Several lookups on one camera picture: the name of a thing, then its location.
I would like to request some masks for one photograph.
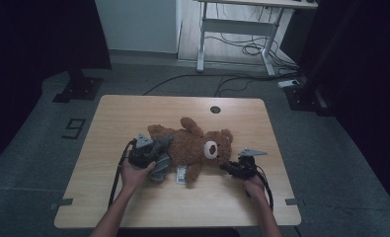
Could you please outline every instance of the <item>black curtain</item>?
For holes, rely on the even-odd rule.
[[[322,1],[300,63],[390,195],[390,1]]]
[[[71,68],[111,69],[93,0],[0,1],[0,154],[41,95]]]

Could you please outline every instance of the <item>white desk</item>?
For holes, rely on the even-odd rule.
[[[262,51],[262,58],[270,76],[275,76],[272,66],[272,59],[269,56],[274,36],[277,32],[280,18],[285,8],[296,9],[316,9],[318,4],[316,2],[308,3],[305,0],[301,2],[293,0],[196,0],[204,3],[203,15],[201,20],[200,29],[200,46],[198,47],[197,54],[197,72],[202,72],[204,67],[204,34],[206,32],[213,33],[227,33],[238,35],[251,35],[270,37],[268,43],[266,43],[265,50]],[[277,18],[273,23],[258,23],[247,21],[233,21],[233,20],[221,20],[221,19],[207,19],[206,10],[207,3],[223,3],[223,4],[239,4],[239,5],[254,5],[254,6],[267,6],[280,8]]]

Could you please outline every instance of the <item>light wood tabletop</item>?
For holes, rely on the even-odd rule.
[[[214,114],[211,107],[219,107]],[[298,225],[298,207],[274,137],[266,106],[259,99],[104,96],[96,110],[54,223],[58,228],[95,227],[106,212],[117,162],[124,146],[147,126],[181,128],[190,117],[204,132],[228,128],[234,135],[231,160],[249,147],[268,155],[256,157],[267,175],[278,225]],[[132,197],[121,227],[223,227],[258,225],[254,205],[240,184],[219,168],[202,168],[193,188],[176,183],[172,169],[164,183],[148,179]]]
[[[301,9],[316,9],[318,4],[314,1],[308,3],[306,0],[195,0],[197,2],[206,3],[223,3],[223,4],[238,4],[238,5],[253,5],[253,6],[267,6],[279,8],[301,8]]]

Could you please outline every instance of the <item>desk leg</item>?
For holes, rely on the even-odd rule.
[[[206,9],[207,3],[204,3],[203,6],[203,16],[201,18],[201,27],[200,27],[200,45],[198,46],[197,53],[197,72],[203,72],[203,63],[204,63],[204,22],[206,21]]]
[[[272,66],[272,58],[270,57],[270,51],[272,49],[272,44],[274,41],[275,34],[277,33],[278,25],[280,23],[281,15],[283,14],[284,8],[280,8],[277,19],[273,23],[272,32],[270,35],[270,39],[268,40],[268,43],[266,43],[265,50],[262,51],[262,58],[265,62],[266,69],[268,70],[269,76],[275,76],[274,69]]]

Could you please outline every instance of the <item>teddy bear snout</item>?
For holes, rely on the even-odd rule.
[[[218,156],[218,146],[214,141],[207,141],[203,146],[204,157],[207,159],[215,159]]]

